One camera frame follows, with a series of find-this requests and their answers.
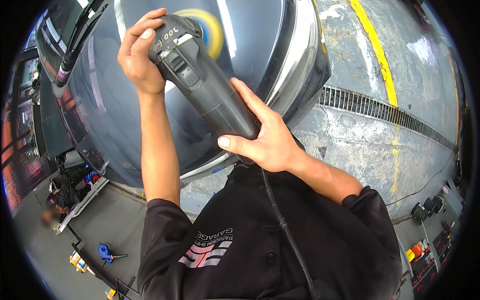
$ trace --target car polisher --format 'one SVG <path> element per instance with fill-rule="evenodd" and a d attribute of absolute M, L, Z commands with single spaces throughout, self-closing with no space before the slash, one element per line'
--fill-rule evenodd
<path fill-rule="evenodd" d="M 180 15 L 161 17 L 163 25 L 155 31 L 149 59 L 165 80 L 177 86 L 218 136 L 233 134 L 256 139 L 260 122 L 214 61 L 223 45 L 220 23 L 212 14 L 201 10 L 177 13 Z M 252 163 L 249 159 L 240 159 Z"/>

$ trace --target windshield wiper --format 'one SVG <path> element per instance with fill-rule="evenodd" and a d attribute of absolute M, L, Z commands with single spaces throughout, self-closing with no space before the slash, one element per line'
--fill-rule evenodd
<path fill-rule="evenodd" d="M 105 11 L 110 1 L 106 0 L 92 0 L 90 1 L 78 15 L 75 27 L 73 29 L 72 37 L 67 45 L 67 51 L 62 57 L 57 79 L 55 84 L 62 87 L 67 82 L 68 76 L 72 71 L 73 65 L 78 58 L 78 54 L 82 49 L 86 37 L 92 31 L 95 23 L 101 14 Z"/>

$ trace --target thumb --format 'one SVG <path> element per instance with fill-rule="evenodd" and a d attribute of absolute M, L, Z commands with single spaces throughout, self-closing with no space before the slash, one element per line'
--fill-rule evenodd
<path fill-rule="evenodd" d="M 237 135 L 222 135 L 218 138 L 218 146 L 229 152 L 246 156 L 254 160 L 253 141 Z"/>
<path fill-rule="evenodd" d="M 131 54 L 133 57 L 146 56 L 148 57 L 148 50 L 153 44 L 155 38 L 155 30 L 147 28 L 142 35 L 133 43 Z"/>

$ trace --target car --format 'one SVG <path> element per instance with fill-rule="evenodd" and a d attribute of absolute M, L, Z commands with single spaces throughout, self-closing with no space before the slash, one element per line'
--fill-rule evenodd
<path fill-rule="evenodd" d="M 143 185 L 138 95 L 117 53 L 126 29 L 160 7 L 215 16 L 225 41 L 217 65 L 244 81 L 289 128 L 310 112 L 330 77 L 314 0 L 54 1 L 35 27 L 41 88 L 49 95 L 41 105 L 56 106 L 75 150 L 111 181 Z M 62 73 L 71 51 L 71 70 Z M 171 82 L 165 103 L 182 186 L 237 161 L 217 146 L 215 132 Z"/>

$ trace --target fingernail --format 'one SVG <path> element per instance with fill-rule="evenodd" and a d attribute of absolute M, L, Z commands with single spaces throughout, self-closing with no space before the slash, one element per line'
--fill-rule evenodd
<path fill-rule="evenodd" d="M 222 148 L 228 148 L 228 146 L 230 146 L 230 139 L 226 136 L 221 136 L 218 138 L 218 145 Z"/>
<path fill-rule="evenodd" d="M 141 38 L 142 39 L 149 39 L 153 36 L 153 29 L 152 28 L 148 28 L 147 30 L 145 30 L 143 33 L 142 33 L 142 36 Z"/>

